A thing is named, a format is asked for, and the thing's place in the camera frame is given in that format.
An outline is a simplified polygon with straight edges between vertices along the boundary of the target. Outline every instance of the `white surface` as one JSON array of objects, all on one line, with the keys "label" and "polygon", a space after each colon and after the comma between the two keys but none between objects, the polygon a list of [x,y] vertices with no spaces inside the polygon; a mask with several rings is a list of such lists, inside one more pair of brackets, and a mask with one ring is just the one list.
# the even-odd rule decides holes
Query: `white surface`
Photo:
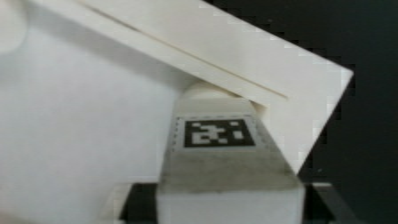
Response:
[{"label": "white surface", "polygon": [[0,0],[0,54],[20,45],[26,34],[26,13],[22,1]]},{"label": "white surface", "polygon": [[97,224],[115,184],[156,181],[195,81],[29,7],[26,42],[0,56],[1,224]]},{"label": "white surface", "polygon": [[266,107],[298,172],[351,71],[198,0],[31,1]]},{"label": "white surface", "polygon": [[[177,101],[156,195],[159,224],[301,223],[303,186],[255,113],[241,98]],[[196,133],[219,139],[209,130],[189,132],[187,122],[235,119],[244,120],[253,145],[179,144]],[[225,124],[207,127],[221,129]],[[234,130],[244,131],[243,124]]]},{"label": "white surface", "polygon": [[124,224],[120,218],[122,208],[129,195],[129,190],[134,183],[116,184],[111,193],[108,194],[108,200],[102,206],[99,224]]},{"label": "white surface", "polygon": [[186,89],[180,96],[182,99],[218,99],[234,97],[237,96],[207,82],[196,82]]}]

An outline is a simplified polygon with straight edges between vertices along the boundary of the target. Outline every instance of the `black background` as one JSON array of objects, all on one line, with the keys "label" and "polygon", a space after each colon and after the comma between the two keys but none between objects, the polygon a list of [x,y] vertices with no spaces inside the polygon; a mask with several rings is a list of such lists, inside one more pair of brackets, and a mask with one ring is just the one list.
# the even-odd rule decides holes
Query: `black background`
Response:
[{"label": "black background", "polygon": [[367,223],[395,224],[398,1],[207,2],[355,72],[299,177],[331,182]]}]

